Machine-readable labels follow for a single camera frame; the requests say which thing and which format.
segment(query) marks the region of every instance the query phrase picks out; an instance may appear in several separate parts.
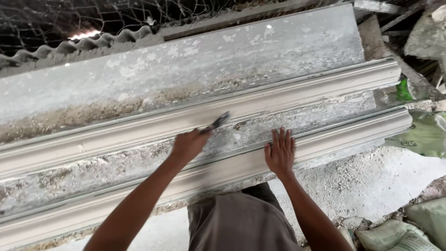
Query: hand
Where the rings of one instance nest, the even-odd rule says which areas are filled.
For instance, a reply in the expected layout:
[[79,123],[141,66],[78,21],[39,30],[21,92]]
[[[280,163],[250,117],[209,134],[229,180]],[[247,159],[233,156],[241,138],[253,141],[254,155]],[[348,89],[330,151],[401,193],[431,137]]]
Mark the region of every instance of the hand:
[[203,150],[211,135],[212,131],[200,134],[197,129],[193,129],[188,133],[178,134],[169,157],[186,165]]
[[294,138],[290,136],[291,131],[287,130],[286,135],[284,128],[280,128],[280,135],[275,129],[273,132],[273,146],[268,143],[265,144],[265,161],[269,169],[277,175],[281,180],[289,175],[294,176]]

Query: concrete floor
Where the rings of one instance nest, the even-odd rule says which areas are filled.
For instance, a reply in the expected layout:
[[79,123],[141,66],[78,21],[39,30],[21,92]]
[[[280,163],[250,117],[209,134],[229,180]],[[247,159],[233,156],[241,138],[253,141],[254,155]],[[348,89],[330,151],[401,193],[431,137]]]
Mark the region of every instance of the concrete floor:
[[[332,220],[348,218],[356,227],[365,218],[379,221],[416,198],[433,180],[446,175],[446,159],[423,157],[406,149],[381,146],[371,151],[305,170],[299,182]],[[291,202],[279,180],[269,181],[298,239],[304,236]],[[187,209],[150,218],[129,250],[185,251],[188,248]],[[51,251],[81,250],[89,237]]]

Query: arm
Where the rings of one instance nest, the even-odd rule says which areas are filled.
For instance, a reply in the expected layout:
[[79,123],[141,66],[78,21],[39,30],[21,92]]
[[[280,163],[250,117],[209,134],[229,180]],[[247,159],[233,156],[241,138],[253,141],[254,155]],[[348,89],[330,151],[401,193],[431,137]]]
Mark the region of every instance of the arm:
[[164,189],[201,152],[211,133],[200,134],[194,129],[192,132],[179,134],[169,157],[119,203],[96,230],[84,250],[126,250]]
[[294,138],[290,130],[280,128],[280,134],[273,130],[273,146],[265,145],[265,161],[283,183],[297,222],[312,251],[350,250],[351,247],[335,225],[304,191],[293,173]]

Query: chicken wire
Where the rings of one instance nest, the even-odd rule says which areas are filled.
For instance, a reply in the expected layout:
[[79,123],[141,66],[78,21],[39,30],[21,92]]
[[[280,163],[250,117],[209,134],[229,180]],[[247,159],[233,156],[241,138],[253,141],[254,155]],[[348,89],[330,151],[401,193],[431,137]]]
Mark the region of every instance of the chicken wire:
[[35,51],[88,31],[117,35],[149,25],[155,33],[166,25],[193,23],[241,5],[279,0],[0,0],[0,53]]

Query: person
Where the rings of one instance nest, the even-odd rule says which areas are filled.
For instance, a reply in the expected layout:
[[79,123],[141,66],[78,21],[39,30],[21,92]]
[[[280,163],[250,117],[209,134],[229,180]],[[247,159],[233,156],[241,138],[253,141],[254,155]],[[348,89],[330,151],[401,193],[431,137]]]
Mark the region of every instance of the person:
[[[169,182],[201,152],[211,133],[200,134],[194,129],[179,134],[168,158],[122,200],[84,250],[126,250]],[[284,185],[311,250],[351,251],[346,239],[297,181],[292,171],[295,143],[290,130],[285,132],[281,127],[279,133],[272,130],[272,134],[272,146],[264,146],[266,164]],[[189,251],[301,249],[267,183],[190,205],[188,214]]]

